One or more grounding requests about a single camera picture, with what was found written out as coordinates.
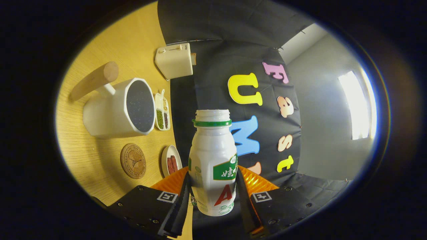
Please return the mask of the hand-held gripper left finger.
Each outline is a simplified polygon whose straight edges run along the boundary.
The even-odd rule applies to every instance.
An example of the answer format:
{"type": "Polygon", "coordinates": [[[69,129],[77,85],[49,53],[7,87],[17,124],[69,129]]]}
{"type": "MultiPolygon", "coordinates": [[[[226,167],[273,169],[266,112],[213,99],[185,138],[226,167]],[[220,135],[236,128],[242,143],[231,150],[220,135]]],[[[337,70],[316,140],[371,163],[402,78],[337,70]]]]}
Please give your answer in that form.
{"type": "Polygon", "coordinates": [[[189,170],[183,167],[151,187],[134,187],[107,211],[151,236],[176,238],[182,235],[189,195],[189,170]]]}

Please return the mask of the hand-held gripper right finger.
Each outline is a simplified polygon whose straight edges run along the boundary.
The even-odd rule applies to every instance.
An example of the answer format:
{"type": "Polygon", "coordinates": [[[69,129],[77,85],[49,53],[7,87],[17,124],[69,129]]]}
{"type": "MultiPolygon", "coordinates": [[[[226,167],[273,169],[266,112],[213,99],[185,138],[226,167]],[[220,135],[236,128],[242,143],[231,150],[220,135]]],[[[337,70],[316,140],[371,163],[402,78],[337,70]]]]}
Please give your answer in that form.
{"type": "Polygon", "coordinates": [[[251,238],[278,236],[320,208],[296,188],[278,187],[242,166],[236,184],[244,229],[251,238]]]}

